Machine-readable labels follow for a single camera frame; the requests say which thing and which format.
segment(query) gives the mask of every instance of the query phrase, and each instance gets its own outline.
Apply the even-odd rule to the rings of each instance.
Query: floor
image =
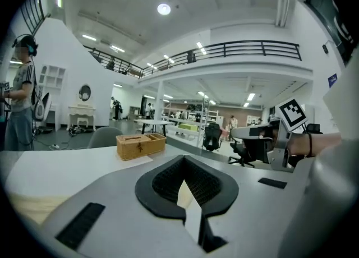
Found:
[[[116,127],[122,131],[124,135],[132,135],[135,133],[141,133],[142,127],[136,124],[133,121],[109,121],[109,125],[112,127]],[[80,133],[74,137],[71,137],[66,131],[66,128],[62,128],[58,130],[57,132],[51,132],[48,134],[41,134],[38,135],[34,140],[34,149],[35,150],[56,150],[53,147],[53,144],[58,145],[60,150],[72,150],[72,149],[83,149],[86,148],[90,142],[90,139],[93,135],[93,132],[89,133]],[[205,149],[200,149],[196,147],[196,140],[193,140],[193,145],[189,144],[188,141],[186,141],[181,136],[175,136],[176,138],[173,138],[175,136],[174,132],[169,133],[167,136],[167,143],[182,149],[188,153],[195,154],[198,156],[202,156],[204,158],[217,160],[220,162],[228,162],[229,156],[238,157],[235,153],[233,153],[233,150],[231,146],[229,145],[228,141],[224,141],[220,147],[220,149],[217,151],[207,151]],[[266,164],[263,164],[262,162],[254,162],[256,165],[256,168],[260,169],[267,169]]]

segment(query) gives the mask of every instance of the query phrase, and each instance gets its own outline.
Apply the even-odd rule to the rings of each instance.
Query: white vanity table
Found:
[[[83,85],[77,96],[77,103],[68,106],[68,124],[67,131],[71,127],[71,116],[87,116],[93,118],[93,129],[95,127],[95,112],[96,108],[92,105],[93,96],[91,95],[91,88],[89,85]]]

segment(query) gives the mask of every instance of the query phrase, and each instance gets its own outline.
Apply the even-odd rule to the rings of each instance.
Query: black metal railing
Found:
[[[45,20],[41,0],[25,0],[20,10],[30,33],[34,35]]]
[[[151,67],[143,70],[142,77],[158,71],[164,71],[176,66],[202,61],[204,59],[231,56],[280,56],[302,60],[299,45],[274,40],[241,40],[220,44],[206,45],[202,49],[196,48],[163,59]]]
[[[102,52],[95,48],[90,48],[84,45],[89,53],[106,69],[119,72],[123,75],[143,77],[143,69],[133,63],[127,62],[124,59],[117,58],[111,54]]]

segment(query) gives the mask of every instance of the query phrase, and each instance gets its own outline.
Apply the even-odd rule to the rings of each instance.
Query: jeans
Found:
[[[26,108],[12,112],[5,132],[5,150],[34,150],[33,146],[33,111]]]

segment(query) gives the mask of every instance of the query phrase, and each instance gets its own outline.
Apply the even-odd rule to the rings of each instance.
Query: headphones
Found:
[[[12,44],[12,48],[16,47],[19,43],[21,43],[21,41],[19,42],[18,39],[21,38],[21,37],[26,37],[26,36],[29,36],[32,38],[32,40],[34,41],[34,45],[36,45],[36,40],[34,38],[34,36],[30,35],[30,34],[22,34],[20,36],[18,36],[14,41],[13,41],[13,44]],[[29,45],[29,44],[26,44],[26,47],[28,48],[29,50],[29,55],[33,55],[35,50],[34,50],[34,47]]]

